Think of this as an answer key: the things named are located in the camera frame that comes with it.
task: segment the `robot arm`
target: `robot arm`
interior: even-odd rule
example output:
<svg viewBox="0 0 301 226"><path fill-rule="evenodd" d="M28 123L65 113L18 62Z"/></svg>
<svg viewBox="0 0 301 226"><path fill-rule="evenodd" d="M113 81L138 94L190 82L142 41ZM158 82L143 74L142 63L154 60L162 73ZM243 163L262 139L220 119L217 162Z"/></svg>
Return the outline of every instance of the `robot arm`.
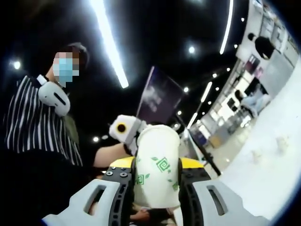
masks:
<svg viewBox="0 0 301 226"><path fill-rule="evenodd" d="M43 220L48 226L128 226L134 200L135 158L115 161L70 199L67 209ZM244 209L242 199L219 180L211 180L196 160L179 160L179 200L184 226L265 226L269 221ZM93 201L95 214L88 214Z"/></svg>

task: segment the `bolt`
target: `bolt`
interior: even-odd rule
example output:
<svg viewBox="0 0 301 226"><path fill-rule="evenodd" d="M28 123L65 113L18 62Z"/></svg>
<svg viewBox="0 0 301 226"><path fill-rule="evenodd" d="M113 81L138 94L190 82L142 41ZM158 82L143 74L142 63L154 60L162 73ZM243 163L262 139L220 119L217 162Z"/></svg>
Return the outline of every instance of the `bolt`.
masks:
<svg viewBox="0 0 301 226"><path fill-rule="evenodd" d="M122 178L126 178L126 177L127 177L127 173L121 173L120 176L121 176Z"/></svg>

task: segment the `face mask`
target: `face mask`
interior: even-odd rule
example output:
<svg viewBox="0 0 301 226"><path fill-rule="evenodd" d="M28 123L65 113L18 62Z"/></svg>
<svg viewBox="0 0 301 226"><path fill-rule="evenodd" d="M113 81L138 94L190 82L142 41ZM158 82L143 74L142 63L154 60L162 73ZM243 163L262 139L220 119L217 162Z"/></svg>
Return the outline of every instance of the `face mask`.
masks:
<svg viewBox="0 0 301 226"><path fill-rule="evenodd" d="M61 86L68 87L74 79L73 76L79 76L79 65L73 64L72 58L59 58L53 64L53 73Z"/></svg>

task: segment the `striped shirt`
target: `striped shirt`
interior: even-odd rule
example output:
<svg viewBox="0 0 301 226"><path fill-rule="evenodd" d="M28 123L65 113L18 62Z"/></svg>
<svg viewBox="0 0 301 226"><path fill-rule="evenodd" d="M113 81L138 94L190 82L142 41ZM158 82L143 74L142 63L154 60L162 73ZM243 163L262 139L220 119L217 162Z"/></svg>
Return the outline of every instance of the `striped shirt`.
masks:
<svg viewBox="0 0 301 226"><path fill-rule="evenodd" d="M73 165L83 165L79 146L68 136L63 118L39 100L38 88L28 76L16 83L3 118L3 128L6 130L5 145L10 150L56 152Z"/></svg>

